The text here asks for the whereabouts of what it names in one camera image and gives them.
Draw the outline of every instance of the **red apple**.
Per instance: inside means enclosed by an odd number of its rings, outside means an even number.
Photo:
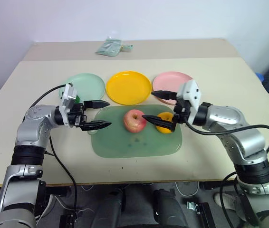
[[[123,118],[124,127],[131,133],[138,133],[146,126],[146,120],[142,117],[144,113],[140,110],[132,109]]]

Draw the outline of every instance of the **white wall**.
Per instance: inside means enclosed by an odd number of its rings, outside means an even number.
[[[34,41],[112,33],[124,40],[226,38],[254,71],[269,67],[269,0],[0,0],[0,88]]]

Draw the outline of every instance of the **yellow plate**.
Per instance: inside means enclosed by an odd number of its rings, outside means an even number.
[[[135,71],[117,73],[106,84],[108,96],[122,105],[135,105],[144,101],[151,90],[149,79]]]

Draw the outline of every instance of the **floor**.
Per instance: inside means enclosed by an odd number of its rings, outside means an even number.
[[[170,191],[173,189],[176,194],[176,199],[179,201],[184,214],[186,216],[188,225],[190,228],[201,228],[202,224],[197,216],[196,212],[186,208],[186,201],[189,202],[208,202],[211,208],[212,216],[216,225],[216,228],[227,228],[228,223],[223,215],[222,209],[213,201],[213,195],[218,192],[218,189],[204,190],[200,188],[198,193],[193,197],[182,197],[174,182],[170,183],[154,183],[150,185],[143,184],[129,184],[129,185],[96,185],[91,190],[85,191],[78,186],[78,208],[85,209],[90,208],[93,211],[97,210],[97,207],[102,202],[107,193],[113,191],[116,188],[125,187],[126,193],[126,208],[120,218],[119,226],[137,225],[137,224],[156,224],[153,217],[152,207],[152,195],[154,190],[165,189]],[[178,183],[180,191],[189,195],[195,192],[197,188],[197,182]],[[234,194],[233,187],[225,187],[224,192]],[[73,188],[70,188],[70,193],[66,197],[61,197],[61,201],[67,206],[73,205]],[[49,209],[50,213],[46,213],[46,216],[39,222],[38,228],[47,227],[55,228],[59,226],[60,216],[65,213],[65,209],[61,205],[53,200]],[[237,217],[236,213],[228,210],[228,214],[235,227],[242,227],[241,220]],[[88,228],[94,217],[94,213],[91,210],[85,210],[78,214],[76,221],[76,228]]]

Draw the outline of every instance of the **pink plate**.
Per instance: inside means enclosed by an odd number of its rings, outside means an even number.
[[[191,80],[192,77],[176,71],[170,71],[170,72],[164,72],[159,74],[157,77],[155,77],[153,81],[153,90],[168,90],[172,92],[178,92],[179,87],[189,80]],[[163,100],[159,99],[162,102],[169,104],[169,105],[175,105],[176,101],[174,100]]]

